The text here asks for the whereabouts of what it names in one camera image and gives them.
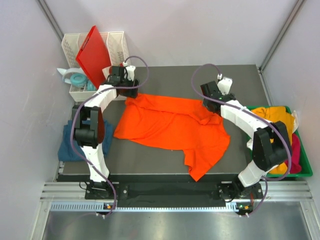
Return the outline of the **orange t shirt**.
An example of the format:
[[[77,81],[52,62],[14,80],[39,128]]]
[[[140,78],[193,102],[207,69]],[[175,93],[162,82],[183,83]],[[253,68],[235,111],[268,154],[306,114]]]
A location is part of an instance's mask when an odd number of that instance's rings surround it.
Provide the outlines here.
[[[183,151],[184,164],[194,181],[219,162],[231,141],[222,117],[208,111],[201,100],[145,93],[126,99],[114,137]]]

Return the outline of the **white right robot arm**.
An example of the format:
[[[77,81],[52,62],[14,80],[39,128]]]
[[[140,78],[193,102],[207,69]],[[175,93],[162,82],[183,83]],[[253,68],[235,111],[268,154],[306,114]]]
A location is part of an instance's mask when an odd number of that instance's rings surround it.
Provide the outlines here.
[[[251,150],[252,160],[232,182],[234,194],[245,198],[261,178],[292,156],[292,148],[286,125],[280,120],[266,120],[247,109],[229,92],[231,85],[232,80],[224,78],[202,84],[200,88],[203,105],[249,137],[247,148]]]

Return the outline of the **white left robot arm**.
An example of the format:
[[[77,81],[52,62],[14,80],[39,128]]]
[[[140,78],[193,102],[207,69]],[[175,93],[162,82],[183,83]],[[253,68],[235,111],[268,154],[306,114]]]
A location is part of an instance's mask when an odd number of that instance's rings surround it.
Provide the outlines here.
[[[106,82],[94,95],[72,109],[71,138],[83,151],[90,171],[87,191],[96,190],[102,198],[109,198],[114,191],[107,182],[108,170],[104,153],[105,123],[103,111],[118,96],[136,98],[139,81],[135,79],[136,67],[123,63],[112,66]]]

